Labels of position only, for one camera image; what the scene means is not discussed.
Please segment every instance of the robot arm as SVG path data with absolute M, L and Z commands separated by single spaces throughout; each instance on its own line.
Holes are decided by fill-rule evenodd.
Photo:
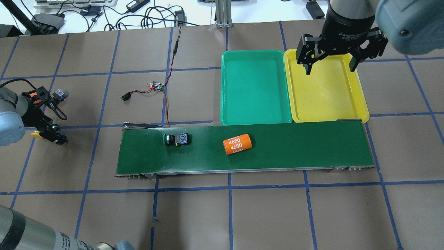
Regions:
M 25 81 L 33 88 L 30 92 L 23 92 L 20 96 L 5 85 L 14 81 Z M 50 96 L 44 88 L 34 87 L 26 79 L 13 79 L 0 85 L 0 146 L 9 145 L 19 141 L 24 133 L 25 127 L 35 127 L 32 133 L 38 138 L 45 138 L 58 145 L 67 142 L 66 136 L 60 131 L 57 124 L 47 117 L 40 109 L 46 105 L 62 120 L 66 120 L 66 115 L 57 107 L 65 100 L 67 95 L 57 90 Z
M 371 28 L 375 17 L 381 30 Z M 441 0 L 329 0 L 322 33 L 302 35 L 297 63 L 309 75 L 315 62 L 350 53 L 353 72 L 365 59 L 382 56 L 388 40 L 401 53 L 425 54 L 444 48 L 443 23 Z M 361 48 L 366 41 L 368 45 Z

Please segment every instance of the black cable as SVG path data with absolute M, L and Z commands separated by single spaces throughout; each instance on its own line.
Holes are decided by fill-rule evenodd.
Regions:
M 152 27 L 154 27 L 155 24 L 159 24 L 159 23 L 162 23 L 162 22 L 164 23 L 164 26 L 166 26 L 166 24 L 165 24 L 166 21 L 176 22 L 175 20 L 169 20 L 169 19 L 167 19 L 167 18 L 170 17 L 170 16 L 174 16 L 174 13 L 171 11 L 171 9 L 174 8 L 174 7 L 180 7 L 180 8 L 183 10 L 183 7 L 180 6 L 180 5 L 173 5 L 173 6 L 170 6 L 170 7 L 168 7 L 168 8 L 163 7 L 163 6 L 149 7 L 149 8 L 147 8 L 147 9 L 145 10 L 145 15 L 143 15 L 143 16 L 142 16 L 142 15 L 137 15 L 137 14 L 126 15 L 126 16 L 121 17 L 121 18 L 115 23 L 115 25 L 110 24 L 109 19 L 108 19 L 108 16 L 107 16 L 106 11 L 105 11 L 105 8 L 104 8 L 104 9 L 103 9 L 103 12 L 105 13 L 105 18 L 107 19 L 107 24 L 104 26 L 103 30 L 105 31 L 107 28 L 108 28 L 108 30 L 115 30 L 116 28 L 120 28 L 120 25 L 124 25 L 124 27 L 128 26 L 128 27 L 141 27 L 141 28 L 148 28 L 149 25 L 150 25 L 151 28 L 152 28 Z M 150 13 L 153 9 L 156 10 L 157 12 L 159 12 L 159 14 L 162 16 L 162 18 L 154 18 L 154 17 L 150 17 L 150 16 L 149 16 L 149 13 Z M 163 14 L 161 13 L 161 12 L 164 12 L 164 11 L 168 11 L 170 14 L 164 17 Z M 124 24 L 123 22 L 121 22 L 121 20 L 122 20 L 123 18 L 129 17 L 129 16 L 141 16 L 141 17 L 143 17 L 142 20 L 140 21 L 140 25 L 127 25 L 127 24 Z M 190 24 L 190 25 L 198 26 L 197 24 L 188 23 L 188 22 L 180 22 L 180 23 L 185 23 L 185 24 Z
M 14 19 L 14 22 L 15 22 L 16 25 L 17 25 L 17 29 L 20 29 L 20 28 L 19 28 L 19 24 L 17 23 L 17 20 L 16 20 L 16 18 L 14 17 L 14 15 L 13 15 L 12 13 L 9 13 L 9 14 L 11 14 L 12 19 Z
M 66 2 L 68 2 L 68 1 L 71 1 L 71 0 L 65 0 L 65 1 L 60 5 L 60 8 L 59 8 L 59 10 L 57 11 L 56 15 L 59 14 L 59 12 L 60 12 L 60 11 L 62 10 L 62 8 L 63 8 L 63 5 L 64 5 Z M 69 4 L 71 4 L 74 8 L 82 9 L 82 8 L 80 8 L 80 7 L 75 6 L 74 3 L 72 3 L 72 2 L 69 2 Z
M 63 113 L 63 111 L 60 110 L 59 107 L 55 108 L 53 111 L 54 111 L 54 114 L 55 114 L 58 118 L 60 118 L 61 120 L 66 121 L 66 120 L 68 119 L 68 117 L 66 116 L 66 114 Z
M 78 12 L 78 11 L 75 11 L 75 10 L 65 10 L 65 11 L 63 11 L 61 14 L 63 14 L 63 13 L 66 13 L 66 12 L 75 12 L 75 13 L 77 13 L 77 14 L 79 14 L 79 15 L 81 15 L 82 17 L 83 17 L 83 19 L 85 19 L 85 21 L 86 21 L 86 25 L 87 25 L 87 27 L 88 27 L 88 30 L 86 31 L 86 32 L 88 32 L 89 31 L 89 22 L 88 22 L 88 19 L 86 19 L 86 17 L 85 16 L 83 16 L 82 14 L 80 14 L 80 12 Z
M 29 9 L 26 7 L 26 5 L 24 4 L 23 0 L 20 0 L 20 2 L 23 4 L 23 7 L 25 7 L 25 9 L 28 11 L 28 13 L 31 15 L 31 18 L 34 16 Z
M 118 25 L 119 25 L 119 29 L 122 29 L 122 28 L 120 27 L 120 25 L 123 25 L 123 26 L 125 27 L 125 29 L 127 29 L 127 26 L 126 26 L 124 23 L 119 23 Z
M 15 82 L 15 81 L 25 81 L 25 82 L 27 82 L 27 83 L 28 83 L 33 89 L 37 89 L 36 87 L 34 87 L 34 85 L 32 85 L 32 83 L 31 83 L 30 81 L 28 81 L 28 80 L 26 80 L 26 79 L 24 79 L 24 78 L 16 78 L 16 79 L 9 80 L 9 81 L 7 81 L 7 82 L 1 84 L 1 85 L 0 85 L 0 89 L 1 89 L 2 87 L 6 86 L 7 84 L 10 84 L 10 83 Z
M 103 6 L 103 9 L 105 9 L 105 7 L 106 7 L 106 8 L 110 8 L 110 9 L 112 9 L 115 13 L 117 13 L 117 14 L 119 14 L 119 15 L 125 15 L 125 14 L 127 14 L 127 13 L 130 12 L 129 10 L 127 10 L 127 11 L 124 12 L 124 13 L 120 13 L 120 12 L 116 11 L 115 9 L 113 9 L 113 8 L 111 8 L 111 7 L 109 7 L 109 6 L 106 6 L 106 5 Z
M 116 24 L 118 24 L 123 18 L 130 17 L 130 16 L 141 16 L 141 17 L 145 17 L 145 16 L 143 16 L 143 15 L 136 15 L 136 14 L 126 15 L 126 16 L 121 17 L 119 20 L 117 20 Z M 163 20 L 163 19 L 156 18 L 156 17 L 150 17 L 150 18 L 155 19 L 155 20 Z M 176 20 L 168 20 L 168 19 L 165 19 L 165 21 L 176 22 Z M 198 24 L 193 24 L 193 23 L 184 22 L 184 21 L 179 21 L 179 23 L 181 23 L 181 24 L 190 24 L 190 25 L 194 25 L 194 26 L 199 26 Z

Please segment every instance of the cable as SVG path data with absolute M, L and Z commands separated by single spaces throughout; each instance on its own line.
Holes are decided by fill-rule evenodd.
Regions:
M 68 1 L 71 1 L 71 0 L 65 0 L 65 1 L 60 5 L 60 8 L 59 8 L 59 10 L 57 11 L 56 15 L 59 14 L 60 10 L 62 10 L 62 8 L 63 8 L 63 5 L 64 5 L 66 2 L 68 2 Z M 71 4 L 74 8 L 82 9 L 82 8 L 80 8 L 80 7 L 75 6 L 74 3 L 72 3 L 72 2 L 69 2 L 69 4 Z
M 127 26 L 126 26 L 124 23 L 119 23 L 118 25 L 119 25 L 119 29 L 122 29 L 122 28 L 120 27 L 120 25 L 123 25 L 123 26 L 125 27 L 125 29 L 127 29 Z
M 145 17 L 143 15 L 136 15 L 136 14 L 131 14 L 131 15 L 126 15 L 121 17 L 119 20 L 117 20 L 116 24 L 118 24 L 122 19 L 130 17 L 130 16 L 141 16 L 141 17 Z M 161 19 L 161 18 L 156 18 L 156 17 L 150 17 L 154 20 L 165 20 L 165 21 L 169 21 L 169 22 L 176 22 L 176 20 L 168 20 L 168 19 Z M 184 21 L 179 21 L 179 23 L 181 24 L 190 24 L 190 25 L 194 25 L 194 26 L 199 26 L 198 24 L 193 24 L 193 23 L 189 23 L 189 22 L 184 22 Z
M 127 11 L 124 12 L 124 13 L 120 13 L 120 12 L 116 11 L 115 9 L 109 7 L 109 6 L 104 5 L 103 8 L 105 9 L 105 7 L 106 7 L 106 8 L 110 8 L 110 9 L 112 9 L 115 13 L 117 13 L 117 14 L 119 14 L 119 15 L 125 15 L 125 14 L 127 14 L 127 13 L 130 12 L 129 10 L 127 10 Z
M 167 93 L 165 91 L 163 92 L 163 97 L 165 99 L 165 116 L 166 116 L 166 123 L 168 124 L 168 128 L 170 127 L 170 120 L 168 119 L 168 97 Z
M 13 15 L 12 13 L 9 13 L 9 14 L 11 14 L 12 19 L 14 19 L 14 22 L 15 22 L 16 25 L 17 25 L 17 29 L 20 29 L 20 28 L 19 28 L 19 24 L 17 23 L 17 20 L 16 20 L 16 18 L 14 17 L 14 15 Z
M 65 11 L 63 11 L 61 14 L 66 13 L 66 12 L 75 12 L 75 13 L 81 15 L 81 16 L 83 17 L 83 19 L 85 19 L 85 21 L 86 21 L 86 25 L 87 25 L 87 27 L 88 27 L 88 30 L 86 30 L 86 32 L 89 32 L 90 26 L 89 26 L 88 19 L 86 19 L 85 16 L 83 16 L 82 14 L 80 14 L 80 12 L 78 12 L 78 11 L 70 10 L 70 9 L 69 9 L 69 10 L 65 10 Z
M 170 65 L 170 73 L 168 74 L 168 77 L 165 80 L 165 85 L 163 87 L 163 89 L 165 89 L 165 87 L 167 86 L 168 82 L 170 81 L 171 78 L 171 74 L 173 72 L 173 63 L 174 63 L 174 58 L 176 57 L 176 53 L 177 53 L 177 49 L 179 47 L 179 39 L 180 39 L 180 34 L 182 33 L 182 27 L 179 26 L 179 34 L 177 35 L 177 40 L 176 40 L 176 44 L 174 45 L 174 49 L 173 49 L 173 57 L 171 58 L 171 65 Z M 165 97 L 165 115 L 166 115 L 166 122 L 168 124 L 168 127 L 170 127 L 170 121 L 168 120 L 168 97 L 167 97 L 167 93 L 165 93 L 165 90 L 163 91 L 164 97 Z
M 59 107 L 55 108 L 55 110 L 53 110 L 53 111 L 54 111 L 54 114 L 55 114 L 58 118 L 60 118 L 61 120 L 66 121 L 66 120 L 68 119 L 68 117 L 66 116 L 66 114 L 63 113 L 63 111 L 60 110 Z
M 23 7 L 25 7 L 25 9 L 28 11 L 28 13 L 31 15 L 31 18 L 34 16 L 29 9 L 26 7 L 26 5 L 24 4 L 23 0 L 20 0 L 20 2 L 23 4 Z
M 167 19 L 168 17 L 170 17 L 170 16 L 174 16 L 174 13 L 171 11 L 171 9 L 172 8 L 174 8 L 174 7 L 179 7 L 179 8 L 181 8 L 182 10 L 183 10 L 183 7 L 182 6 L 180 6 L 180 5 L 173 5 L 173 6 L 170 6 L 170 7 L 168 7 L 168 8 L 166 8 L 166 7 L 163 7 L 163 6 L 154 6 L 154 7 L 148 7 L 146 10 L 145 10 L 145 15 L 138 15 L 138 14 L 130 14 L 130 15 L 126 15 L 126 16 L 123 16 L 123 17 L 120 17 L 117 21 L 116 21 L 116 23 L 114 24 L 114 25 L 112 25 L 110 22 L 109 22 L 109 19 L 108 19 L 108 16 L 107 16 L 107 14 L 106 14 L 106 11 L 105 11 L 105 8 L 103 9 L 103 12 L 105 13 L 105 18 L 107 19 L 107 24 L 104 26 L 104 28 L 103 28 L 103 30 L 105 31 L 105 30 L 115 30 L 115 29 L 121 29 L 121 25 L 123 25 L 124 27 L 140 27 L 140 28 L 149 28 L 149 27 L 151 27 L 151 28 L 153 28 L 154 27 L 154 25 L 155 24 L 159 24 L 159 23 L 164 23 L 164 26 L 166 26 L 166 23 L 165 22 L 167 22 L 167 21 L 169 21 L 169 22 L 176 22 L 176 23 L 181 23 L 181 24 L 190 24 L 190 25 L 194 25 L 194 26 L 198 26 L 197 24 L 193 24 L 193 23 L 188 23 L 188 22 L 182 22 L 182 21 L 180 21 L 180 22 L 177 22 L 176 20 L 170 20 L 170 19 Z M 111 8 L 113 11 L 115 11 L 116 13 L 118 13 L 118 14 L 122 14 L 122 13 L 119 13 L 119 12 L 117 12 L 115 9 L 113 9 L 113 8 Z M 151 16 L 149 16 L 149 14 L 151 13 L 151 11 L 153 11 L 153 10 L 155 10 L 155 11 L 157 11 L 160 15 L 161 15 L 161 18 L 157 18 L 157 17 L 151 17 Z M 162 12 L 164 12 L 164 11 L 168 11 L 170 14 L 169 15 L 167 15 L 167 16 L 163 16 L 163 14 L 162 14 Z M 127 18 L 127 17 L 130 17 L 130 16 L 139 16 L 139 17 L 142 17 L 142 19 L 141 19 L 141 21 L 140 21 L 140 25 L 127 25 L 127 24 L 124 24 L 123 22 L 122 22 L 122 20 L 123 19 L 125 19 L 125 18 Z
M 10 84 L 10 83 L 15 82 L 15 81 L 25 81 L 25 82 L 27 82 L 27 83 L 28 83 L 33 89 L 37 89 L 36 87 L 34 87 L 34 85 L 32 85 L 32 83 L 31 83 L 30 81 L 28 81 L 28 80 L 26 80 L 26 79 L 24 79 L 24 78 L 16 78 L 16 79 L 9 80 L 9 81 L 7 81 L 7 82 L 1 84 L 1 85 L 0 85 L 0 89 L 1 89 L 2 87 L 6 86 L 7 84 Z

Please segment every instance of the blue tape grid line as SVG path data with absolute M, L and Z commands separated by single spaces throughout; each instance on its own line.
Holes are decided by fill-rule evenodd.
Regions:
M 6 65 L 4 66 L 3 72 L 2 72 L 2 74 L 0 76 L 0 81 L 3 79 L 4 74 L 6 73 L 6 69 L 8 68 L 9 63 L 11 62 L 12 56 L 14 55 L 14 51 L 17 48 L 17 44 L 19 43 L 19 40 L 20 40 L 20 36 L 17 37 L 16 43 L 14 43 L 14 47 L 11 50 L 11 54 L 9 55 L 8 61 L 6 61 Z
M 31 146 L 29 146 L 28 155 L 26 156 L 25 164 L 23 165 L 22 173 L 20 174 L 19 182 L 17 183 L 16 191 L 14 192 L 14 197 L 12 198 L 11 202 L 11 209 L 14 208 L 14 205 L 16 203 L 17 195 L 20 190 L 20 186 L 22 185 L 23 176 L 25 176 L 26 167 L 28 166 L 29 157 L 31 156 L 32 148 L 34 147 L 34 142 L 36 141 L 35 138 L 32 139 Z
M 119 38 L 120 38 L 120 30 L 117 32 L 117 38 L 116 38 L 116 42 L 115 42 L 114 53 L 113 53 L 113 56 L 112 56 L 110 71 L 108 73 L 107 85 L 105 87 L 105 93 L 103 94 L 102 109 L 100 110 L 100 117 L 99 117 L 99 127 L 97 128 L 97 133 L 95 135 L 95 140 L 94 140 L 94 146 L 92 148 L 91 160 L 90 160 L 90 163 L 89 163 L 88 174 L 87 174 L 86 181 L 85 181 L 85 187 L 83 189 L 82 202 L 80 204 L 79 216 L 77 218 L 77 224 L 75 226 L 74 238 L 77 238 L 77 236 L 79 235 L 80 222 L 82 220 L 83 207 L 85 205 L 85 199 L 86 199 L 86 194 L 87 194 L 86 191 L 88 190 L 89 179 L 91 177 L 92 164 L 94 162 L 95 150 L 97 148 L 97 141 L 99 140 L 100 125 L 102 124 L 103 111 L 105 109 L 105 103 L 106 103 L 106 100 L 107 100 L 108 87 L 109 87 L 110 80 L 111 80 L 112 69 L 114 67 L 114 60 L 115 60 L 115 55 L 117 53 L 117 47 L 119 45 Z
M 54 85 L 54 80 L 55 80 L 55 78 L 56 78 L 57 72 L 59 71 L 60 63 L 62 62 L 62 58 L 63 58 L 63 54 L 65 53 L 66 45 L 68 44 L 68 39 L 69 39 L 69 34 L 66 35 L 65 43 L 64 43 L 64 45 L 63 45 L 62 52 L 60 53 L 59 61 L 58 61 L 58 63 L 57 63 L 57 67 L 55 68 L 55 72 L 54 72 L 54 75 L 53 75 L 53 78 L 52 78 L 51 86 L 49 87 L 49 91 L 51 91 L 52 86 Z M 11 52 L 11 55 L 10 55 L 10 57 L 9 57 L 9 59 L 8 59 L 8 63 L 9 63 L 10 59 L 11 59 L 12 56 L 13 56 L 13 53 L 14 53 L 15 48 L 16 48 L 16 45 L 14 46 L 14 49 L 13 49 L 12 52 Z M 30 156 L 31 156 L 32 148 L 34 147 L 34 143 L 35 143 L 35 141 L 36 141 L 36 139 L 33 138 L 33 139 L 32 139 L 32 142 L 31 142 L 31 146 L 29 147 L 28 155 L 26 156 L 25 164 L 24 164 L 24 166 L 23 166 L 22 173 L 20 174 L 19 182 L 17 183 L 16 193 L 14 194 L 14 197 L 12 198 L 11 208 L 14 208 L 14 205 L 15 205 L 15 203 L 16 203 L 17 194 L 18 194 L 18 192 L 19 192 L 19 190 L 20 190 L 20 186 L 22 185 L 23 177 L 24 177 L 24 175 L 25 175 L 26 168 L 27 168 L 27 166 L 28 166 L 29 158 L 30 158 Z
M 410 62 L 410 59 L 408 56 L 405 56 L 405 59 L 407 59 L 408 66 L 410 67 L 410 70 L 412 71 L 413 77 L 415 78 L 416 84 L 418 85 L 419 91 L 421 92 L 422 97 L 424 98 L 424 102 L 427 105 L 428 111 L 430 112 L 430 115 L 432 116 L 433 122 L 435 123 L 436 129 L 438 130 L 438 134 L 440 135 L 441 142 L 444 144 L 444 137 L 441 132 L 440 126 L 438 124 L 438 121 L 436 120 L 435 114 L 433 113 L 432 107 L 430 106 L 430 103 L 427 100 L 427 97 L 425 96 L 424 90 L 421 87 L 421 83 L 418 80 L 418 76 L 415 73 L 415 70 L 413 69 L 412 63 Z
M 228 28 L 225 28 L 225 51 L 228 51 Z
M 154 227 L 151 227 L 150 250 L 154 249 Z
M 370 143 L 370 148 L 373 153 L 373 158 L 375 160 L 376 169 L 378 170 L 379 180 L 381 182 L 382 192 L 384 194 L 385 203 L 387 205 L 388 216 L 390 217 L 390 222 L 392 224 L 393 233 L 395 234 L 396 244 L 398 246 L 398 249 L 403 250 L 402 245 L 401 245 L 401 241 L 399 239 L 398 230 L 396 229 L 395 219 L 393 218 L 392 207 L 390 205 L 389 196 L 387 195 L 387 190 L 385 188 L 384 179 L 382 177 L 382 173 L 379 168 L 378 156 L 376 155 L 376 150 L 375 150 L 375 145 L 373 144 L 372 134 L 370 133 L 370 128 L 367 123 L 365 123 L 365 130 L 367 131 L 367 135 L 368 135 L 369 143 Z
M 159 219 L 157 219 L 157 199 L 159 196 L 159 181 L 160 181 L 159 176 L 156 176 L 156 186 L 154 189 L 150 190 L 151 192 L 154 192 L 153 219 L 155 221 L 159 221 Z M 155 230 L 155 227 L 151 227 L 150 249 L 153 249 L 153 247 L 154 247 L 154 230 Z
M 169 70 L 170 70 L 170 57 L 171 57 L 171 44 L 172 43 L 173 43 L 173 27 L 170 28 L 170 43 L 168 44 L 168 58 L 167 58 L 167 61 L 166 61 L 165 81 L 168 78 L 168 73 L 169 73 Z M 165 86 L 163 91 L 165 92 L 165 95 L 166 95 L 167 91 L 168 91 L 168 85 Z M 167 101 L 164 98 L 163 99 L 163 103 L 162 103 L 162 123 L 161 123 L 162 126 L 165 125 L 165 107 L 166 107 L 166 104 L 167 104 Z
M 317 240 L 316 240 L 316 233 L 314 230 L 313 211 L 311 209 L 311 199 L 310 199 L 310 184 L 308 183 L 307 170 L 304 170 L 304 186 L 305 186 L 305 194 L 307 196 L 308 215 L 310 219 L 311 237 L 313 239 L 313 249 L 317 250 Z
M 285 42 L 284 28 L 282 27 L 281 21 L 279 21 L 279 27 L 281 28 L 281 36 L 282 36 L 282 42 L 284 44 L 284 51 L 287 51 L 287 43 Z
M 397 58 L 397 59 L 374 59 L 374 60 L 365 60 L 365 63 L 371 62 L 405 62 L 405 61 L 422 61 L 422 60 L 444 60 L 443 56 L 440 57 L 422 57 L 422 58 Z
M 230 250 L 233 250 L 233 195 L 231 173 L 228 173 L 228 228 L 230 233 Z
M 444 180 L 429 181 L 385 181 L 385 185 L 421 185 L 421 184 L 444 184 Z M 350 187 L 350 186 L 377 186 L 381 182 L 357 182 L 357 183 L 319 183 L 309 184 L 309 187 Z M 239 185 L 239 186 L 210 186 L 210 187 L 189 187 L 189 188 L 159 188 L 157 192 L 190 192 L 209 190 L 250 190 L 250 189 L 294 189 L 305 188 L 305 184 L 288 185 Z M 155 188 L 147 189 L 114 189 L 114 190 L 87 190 L 87 194 L 121 194 L 121 193 L 153 193 Z M 83 194 L 83 190 L 60 190 L 60 191 L 19 191 L 0 192 L 0 195 L 39 195 L 39 194 Z
M 215 70 L 221 69 L 221 67 L 206 67 L 206 68 L 183 68 L 183 69 L 173 69 L 173 71 L 195 71 L 195 70 Z M 140 73 L 157 73 L 165 72 L 166 69 L 153 69 L 153 70 L 135 70 L 135 71 L 117 71 L 112 72 L 111 75 L 121 75 L 121 74 L 140 74 Z M 86 74 L 68 74 L 68 75 L 57 75 L 56 77 L 87 77 L 87 76 L 100 76 L 108 75 L 109 72 L 99 72 L 99 73 L 86 73 Z M 53 76 L 27 76 L 27 77 L 5 77 L 3 80 L 11 80 L 15 78 L 25 78 L 25 79 L 36 79 L 36 78 L 52 78 Z

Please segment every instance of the red wire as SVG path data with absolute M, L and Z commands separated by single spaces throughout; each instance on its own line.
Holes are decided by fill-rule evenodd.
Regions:
M 168 119 L 168 97 L 165 91 L 163 92 L 163 96 L 165 97 L 165 115 L 166 115 L 166 122 L 168 124 L 168 128 L 170 127 L 170 120 Z
M 171 73 L 173 72 L 173 63 L 174 63 L 174 57 L 175 56 L 176 56 L 176 54 L 173 54 L 173 57 L 171 59 L 171 64 L 170 64 L 170 72 L 168 73 L 168 77 L 166 78 L 165 85 L 163 87 L 163 96 L 164 96 L 164 99 L 165 99 L 165 115 L 166 115 L 166 120 L 167 120 L 166 122 L 168 124 L 168 127 L 170 127 L 170 121 L 168 120 L 168 97 L 167 97 L 167 94 L 165 93 L 165 87 L 166 87 L 168 81 L 171 78 Z

